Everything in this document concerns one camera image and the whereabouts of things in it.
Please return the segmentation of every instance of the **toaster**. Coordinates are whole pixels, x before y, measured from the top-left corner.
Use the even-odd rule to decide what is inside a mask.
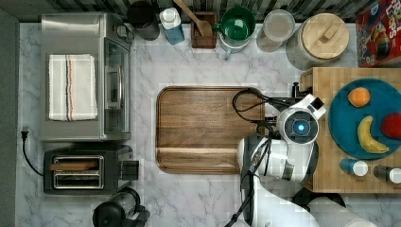
[[[78,143],[44,154],[44,193],[109,195],[138,180],[132,149],[113,143]]]

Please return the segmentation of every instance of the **orange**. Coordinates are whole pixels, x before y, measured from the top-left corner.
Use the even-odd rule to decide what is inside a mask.
[[[358,87],[348,94],[348,100],[355,107],[363,107],[371,100],[371,93],[366,88]]]

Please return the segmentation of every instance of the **power cord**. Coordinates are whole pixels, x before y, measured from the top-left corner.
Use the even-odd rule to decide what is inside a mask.
[[[236,102],[238,101],[238,99],[239,99],[240,96],[245,95],[245,94],[257,96],[257,97],[259,97],[262,101],[261,101],[261,102],[258,102],[258,103],[256,103],[256,104],[254,104],[254,105],[252,105],[252,106],[250,106],[250,107],[248,107],[248,108],[245,108],[245,109],[238,109],[238,107],[236,106]],[[277,99],[277,98],[274,98],[274,97],[269,97],[269,96],[264,96],[264,95],[262,95],[262,94],[256,92],[255,90],[253,90],[253,89],[251,89],[251,88],[248,88],[248,89],[246,89],[246,90],[240,91],[240,92],[238,92],[238,93],[233,97],[233,108],[234,108],[236,114],[238,114],[242,119],[244,119],[244,120],[246,120],[246,121],[249,121],[249,122],[251,122],[251,123],[256,123],[256,124],[259,123],[261,120],[252,120],[252,119],[249,119],[249,118],[243,116],[241,113],[242,113],[242,112],[247,112],[248,110],[253,109],[253,108],[255,108],[255,107],[259,106],[259,105],[263,105],[263,104],[265,104],[265,103],[277,104],[277,105],[282,105],[282,106],[287,106],[287,107],[290,106],[290,104],[288,104],[288,103],[286,103],[286,102],[284,102],[284,101],[281,101],[280,99]]]
[[[250,168],[248,169],[247,174],[242,177],[241,182],[240,182],[241,184],[242,184],[243,180],[245,179],[245,177],[247,177],[247,176],[250,177],[250,179],[253,179],[253,176],[255,176],[254,173],[259,168],[259,166],[262,163],[262,160],[265,157],[266,153],[268,153],[268,160],[266,161],[265,173],[264,173],[264,175],[266,176],[267,169],[268,169],[269,158],[270,158],[270,153],[271,153],[270,147],[271,147],[271,136],[269,136],[268,139],[262,145],[259,146],[257,152],[253,155],[252,164],[251,164]],[[253,196],[254,196],[253,180],[250,180],[250,184],[251,184],[250,188],[252,189],[251,193],[249,193],[247,198],[242,202],[242,204],[239,207],[238,211],[235,214],[233,214],[233,216],[231,217],[231,220],[224,227],[233,226],[233,224],[236,223],[236,221],[238,220],[238,218],[241,215],[241,213],[244,211],[245,207],[247,207],[251,203],[251,201],[253,199]]]
[[[30,163],[29,159],[27,158],[26,149],[25,149],[25,141],[26,141],[26,139],[27,139],[27,134],[28,134],[28,133],[29,133],[29,131],[25,131],[25,130],[21,131],[21,135],[22,135],[22,138],[23,138],[23,154],[24,154],[24,157],[25,157],[25,159],[26,159],[27,164],[30,166],[30,168],[32,168],[32,170],[35,171],[39,176],[43,176],[43,174],[40,173],[40,172],[32,165],[32,163]]]

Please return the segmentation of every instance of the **wooden lid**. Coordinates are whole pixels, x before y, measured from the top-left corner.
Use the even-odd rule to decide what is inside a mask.
[[[340,17],[321,13],[305,22],[302,30],[304,48],[320,59],[333,59],[348,45],[350,33]]]

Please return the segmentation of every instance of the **wooden spoon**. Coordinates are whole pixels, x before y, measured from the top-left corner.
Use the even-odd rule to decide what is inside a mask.
[[[173,0],[188,16],[195,22],[200,31],[201,36],[213,36],[212,26],[207,21],[198,19],[197,16],[189,9],[183,0]]]

